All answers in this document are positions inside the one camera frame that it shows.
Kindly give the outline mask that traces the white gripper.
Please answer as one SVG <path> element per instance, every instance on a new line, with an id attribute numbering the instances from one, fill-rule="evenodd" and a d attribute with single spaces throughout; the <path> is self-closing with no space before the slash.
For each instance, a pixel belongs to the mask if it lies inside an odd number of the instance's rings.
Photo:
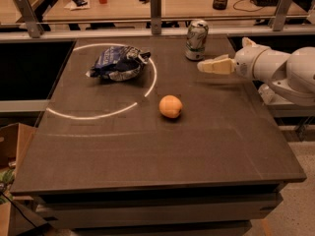
<path id="1" fill-rule="evenodd" d="M 267 58 L 263 56 L 270 50 L 269 46 L 256 45 L 249 37 L 241 39 L 242 48 L 238 50 L 233 59 L 224 58 L 221 60 L 209 59 L 197 64 L 200 72 L 229 75 L 234 72 L 243 78 L 254 81 L 265 81 L 271 77 L 268 70 Z"/>

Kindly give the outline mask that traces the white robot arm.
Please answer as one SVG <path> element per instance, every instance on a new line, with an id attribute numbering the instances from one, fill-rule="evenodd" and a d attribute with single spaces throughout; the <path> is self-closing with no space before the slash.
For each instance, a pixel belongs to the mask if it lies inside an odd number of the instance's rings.
<path id="1" fill-rule="evenodd" d="M 291 54 L 242 38 L 233 58 L 227 54 L 197 64 L 202 73 L 238 76 L 260 81 L 274 93 L 300 105 L 315 104 L 315 48 L 302 47 Z"/>

